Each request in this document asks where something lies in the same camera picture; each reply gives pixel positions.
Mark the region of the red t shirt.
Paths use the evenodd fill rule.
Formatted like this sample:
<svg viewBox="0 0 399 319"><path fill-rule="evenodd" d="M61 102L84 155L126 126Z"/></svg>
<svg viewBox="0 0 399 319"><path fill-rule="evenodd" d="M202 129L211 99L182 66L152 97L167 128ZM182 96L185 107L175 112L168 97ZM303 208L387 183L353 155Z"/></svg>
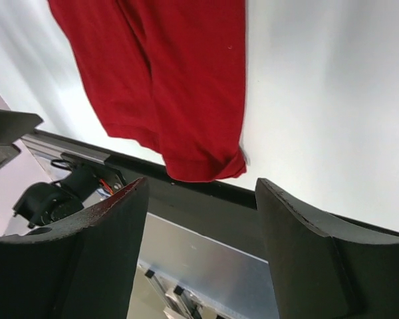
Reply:
<svg viewBox="0 0 399 319"><path fill-rule="evenodd" d="M244 1L50 1L106 133L158 152L168 175L238 177Z"/></svg>

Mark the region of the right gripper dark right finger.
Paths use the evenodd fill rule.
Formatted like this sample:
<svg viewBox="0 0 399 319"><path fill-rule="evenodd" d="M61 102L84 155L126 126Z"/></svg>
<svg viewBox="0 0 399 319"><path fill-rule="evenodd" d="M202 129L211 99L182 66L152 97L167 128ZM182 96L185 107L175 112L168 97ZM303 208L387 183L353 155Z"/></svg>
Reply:
<svg viewBox="0 0 399 319"><path fill-rule="evenodd" d="M399 318L399 233L309 205L268 179L257 210L281 318Z"/></svg>

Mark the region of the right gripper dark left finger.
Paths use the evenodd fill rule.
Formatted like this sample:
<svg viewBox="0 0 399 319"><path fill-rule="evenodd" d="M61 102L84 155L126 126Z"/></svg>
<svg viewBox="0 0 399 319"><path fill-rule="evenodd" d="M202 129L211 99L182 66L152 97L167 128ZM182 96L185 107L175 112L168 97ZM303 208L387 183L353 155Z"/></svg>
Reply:
<svg viewBox="0 0 399 319"><path fill-rule="evenodd" d="M140 178L60 221L0 237L0 318L125 318L148 199Z"/></svg>

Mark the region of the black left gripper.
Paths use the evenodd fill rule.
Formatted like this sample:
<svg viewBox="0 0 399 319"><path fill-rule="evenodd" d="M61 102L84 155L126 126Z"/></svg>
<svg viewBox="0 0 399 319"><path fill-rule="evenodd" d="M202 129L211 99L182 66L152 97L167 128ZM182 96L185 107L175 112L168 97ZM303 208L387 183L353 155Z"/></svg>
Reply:
<svg viewBox="0 0 399 319"><path fill-rule="evenodd" d="M0 110L0 169L21 153L12 143L42 123L37 114Z"/></svg>

